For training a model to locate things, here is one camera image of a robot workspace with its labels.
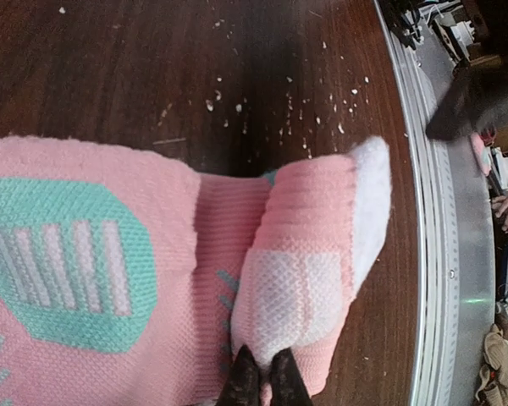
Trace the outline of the pink patterned sock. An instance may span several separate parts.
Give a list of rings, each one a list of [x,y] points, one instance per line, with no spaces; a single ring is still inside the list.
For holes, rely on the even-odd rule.
[[[259,403],[286,349],[320,393],[390,207],[378,136],[259,178],[0,138],[0,405],[202,403],[242,347]]]

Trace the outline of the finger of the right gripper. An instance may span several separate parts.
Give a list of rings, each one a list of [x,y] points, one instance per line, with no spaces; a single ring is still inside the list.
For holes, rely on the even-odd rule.
[[[430,140],[457,140],[508,125],[508,63],[460,72],[429,119]]]

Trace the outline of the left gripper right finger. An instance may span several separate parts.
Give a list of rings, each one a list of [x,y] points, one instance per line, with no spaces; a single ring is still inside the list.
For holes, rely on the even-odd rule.
[[[290,348],[279,351],[273,357],[269,383],[271,406],[313,406]]]

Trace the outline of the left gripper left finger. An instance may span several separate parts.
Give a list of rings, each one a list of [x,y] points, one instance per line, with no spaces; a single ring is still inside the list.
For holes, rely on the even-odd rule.
[[[260,404],[260,370],[243,345],[232,364],[224,384],[224,406],[258,406]]]

